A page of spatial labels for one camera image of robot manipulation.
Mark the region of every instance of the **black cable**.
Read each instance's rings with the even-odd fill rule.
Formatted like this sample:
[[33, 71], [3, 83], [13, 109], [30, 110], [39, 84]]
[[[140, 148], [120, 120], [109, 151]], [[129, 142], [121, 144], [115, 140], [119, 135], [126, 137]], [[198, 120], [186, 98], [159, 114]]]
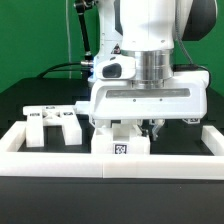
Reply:
[[180, 1], [177, 1], [177, 6], [176, 6], [176, 15], [175, 15], [175, 30], [176, 30], [176, 37], [177, 37], [177, 43], [182, 51], [182, 53], [184, 54], [184, 56], [186, 57], [186, 59], [189, 61], [189, 64], [193, 65], [194, 62], [190, 56], [190, 54], [188, 53], [187, 49], [184, 46], [184, 43], [182, 42], [181, 39], [181, 34], [180, 34]]
[[90, 71], [90, 69], [57, 69], [49, 72], [79, 72], [79, 71]]
[[42, 79], [48, 72], [51, 72], [53, 71], [54, 69], [57, 69], [57, 68], [62, 68], [62, 67], [67, 67], [67, 66], [71, 66], [71, 65], [81, 65], [81, 62], [68, 62], [68, 63], [63, 63], [63, 64], [59, 64], [59, 65], [54, 65], [50, 68], [48, 68], [47, 70], [45, 70], [44, 72], [41, 72], [37, 78], [39, 79]]

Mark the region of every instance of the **silver metal cylinder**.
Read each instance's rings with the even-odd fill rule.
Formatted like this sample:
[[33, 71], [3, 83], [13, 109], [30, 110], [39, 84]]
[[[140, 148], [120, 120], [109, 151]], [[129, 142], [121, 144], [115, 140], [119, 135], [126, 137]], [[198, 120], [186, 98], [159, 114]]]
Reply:
[[122, 51], [122, 55], [136, 60], [136, 76], [133, 80], [136, 89], [161, 88], [164, 80], [173, 76], [173, 50]]

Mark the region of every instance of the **qr code label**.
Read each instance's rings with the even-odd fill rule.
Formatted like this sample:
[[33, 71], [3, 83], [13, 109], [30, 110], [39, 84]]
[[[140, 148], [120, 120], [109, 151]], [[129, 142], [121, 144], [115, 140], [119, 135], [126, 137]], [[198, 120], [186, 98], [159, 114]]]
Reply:
[[127, 145], [115, 144], [115, 154], [127, 154]]
[[52, 110], [52, 109], [55, 109], [55, 107], [54, 106], [48, 106], [48, 107], [46, 107], [46, 109], [47, 110]]
[[31, 116], [31, 117], [39, 117], [40, 114], [39, 114], [39, 113], [32, 113], [32, 114], [30, 114], [30, 116]]
[[73, 113], [72, 113], [72, 112], [65, 112], [64, 115], [65, 115], [65, 116], [72, 116]]

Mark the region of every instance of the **black table surface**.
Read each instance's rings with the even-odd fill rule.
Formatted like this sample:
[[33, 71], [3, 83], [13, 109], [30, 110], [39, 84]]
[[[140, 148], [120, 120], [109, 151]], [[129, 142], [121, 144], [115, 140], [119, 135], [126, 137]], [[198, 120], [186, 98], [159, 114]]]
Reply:
[[[200, 141], [202, 126], [224, 133], [224, 98], [208, 89], [208, 113], [200, 125], [168, 120], [152, 143], [153, 154], [212, 156]], [[19, 81], [0, 94], [0, 137], [23, 106], [73, 105], [89, 100], [86, 81]], [[90, 153], [93, 129], [78, 116], [83, 145], [65, 147], [58, 127], [45, 128], [45, 147], [33, 152]], [[25, 144], [19, 153], [27, 151]], [[223, 223], [224, 182], [168, 179], [0, 177], [0, 223]]]

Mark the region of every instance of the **green backdrop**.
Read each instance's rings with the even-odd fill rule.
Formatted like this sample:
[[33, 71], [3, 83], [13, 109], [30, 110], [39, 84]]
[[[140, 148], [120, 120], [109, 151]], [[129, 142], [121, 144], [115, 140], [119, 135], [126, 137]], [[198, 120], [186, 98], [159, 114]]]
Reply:
[[[212, 88], [224, 95], [224, 3], [217, 0], [219, 16], [213, 31], [199, 42], [186, 42], [195, 63], [212, 72]], [[69, 1], [72, 59], [80, 60], [84, 49], [74, 0]], [[66, 1], [1, 0], [0, 3], [0, 92], [25, 77], [35, 77], [46, 68], [68, 61]], [[86, 13], [93, 53], [98, 49], [96, 9]], [[185, 63], [178, 47], [175, 62]], [[68, 74], [54, 74], [54, 77]]]

